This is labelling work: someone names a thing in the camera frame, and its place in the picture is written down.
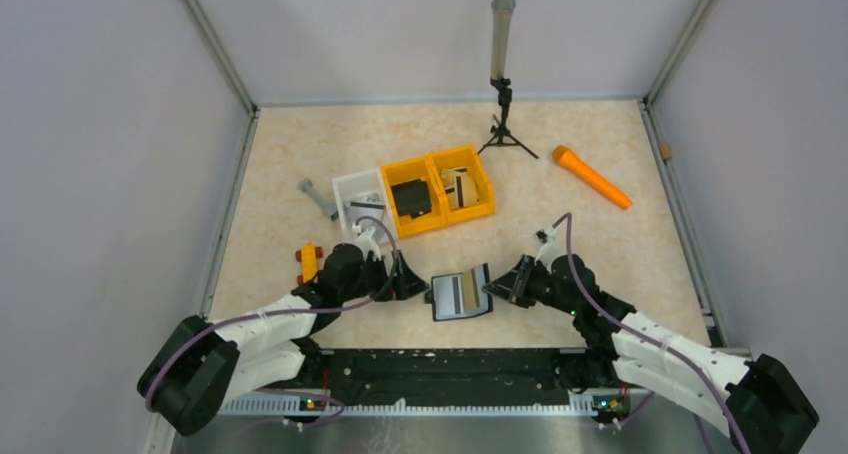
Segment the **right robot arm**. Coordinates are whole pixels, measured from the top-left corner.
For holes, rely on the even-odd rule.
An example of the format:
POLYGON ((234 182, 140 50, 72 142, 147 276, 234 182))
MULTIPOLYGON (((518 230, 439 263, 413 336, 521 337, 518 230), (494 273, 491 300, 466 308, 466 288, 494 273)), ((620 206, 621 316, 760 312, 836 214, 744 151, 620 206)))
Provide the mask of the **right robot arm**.
POLYGON ((787 367, 761 354, 727 354, 675 333, 602 290, 577 255, 551 265, 523 256, 484 292, 522 308, 537 303, 573 317, 600 386, 645 388, 724 434, 741 453, 797 453, 820 416, 787 367))

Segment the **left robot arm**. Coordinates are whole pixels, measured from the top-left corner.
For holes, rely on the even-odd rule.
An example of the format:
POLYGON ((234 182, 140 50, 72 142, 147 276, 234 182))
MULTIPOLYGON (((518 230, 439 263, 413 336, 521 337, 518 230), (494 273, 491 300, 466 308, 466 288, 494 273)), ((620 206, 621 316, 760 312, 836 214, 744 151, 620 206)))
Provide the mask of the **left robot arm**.
POLYGON ((308 351, 313 334, 344 312, 428 291, 401 251, 390 257, 387 266, 373 249, 338 244, 316 274, 266 307, 219 321, 183 319, 138 380, 146 409, 189 436, 249 392, 287 380, 314 384, 321 362, 308 351))

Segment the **gold credit card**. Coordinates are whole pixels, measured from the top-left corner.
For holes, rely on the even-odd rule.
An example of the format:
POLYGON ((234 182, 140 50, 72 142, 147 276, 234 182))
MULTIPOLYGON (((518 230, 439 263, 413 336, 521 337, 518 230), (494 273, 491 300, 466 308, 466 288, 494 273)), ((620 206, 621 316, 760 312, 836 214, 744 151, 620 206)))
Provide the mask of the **gold credit card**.
POLYGON ((477 311, 484 306, 483 294, 480 290, 480 269, 473 269, 461 274, 462 307, 464 313, 477 311))

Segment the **black leather card holder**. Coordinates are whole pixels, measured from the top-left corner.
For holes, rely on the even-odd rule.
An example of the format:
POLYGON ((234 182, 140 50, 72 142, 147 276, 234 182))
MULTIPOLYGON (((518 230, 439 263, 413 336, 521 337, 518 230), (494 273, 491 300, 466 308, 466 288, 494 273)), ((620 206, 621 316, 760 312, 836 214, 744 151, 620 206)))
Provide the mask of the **black leather card holder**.
POLYGON ((427 303, 435 322, 476 318, 493 310, 492 297, 483 287, 490 282, 487 263, 453 274, 431 278, 427 303))

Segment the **white credit card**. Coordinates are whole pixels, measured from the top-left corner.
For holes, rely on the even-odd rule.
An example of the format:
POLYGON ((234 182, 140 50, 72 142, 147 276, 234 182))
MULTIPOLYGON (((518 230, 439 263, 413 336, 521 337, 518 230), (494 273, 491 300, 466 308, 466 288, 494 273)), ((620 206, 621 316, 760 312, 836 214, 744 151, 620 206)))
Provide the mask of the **white credit card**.
POLYGON ((436 320, 458 318, 463 313, 460 278, 459 273, 432 278, 433 310, 436 320))

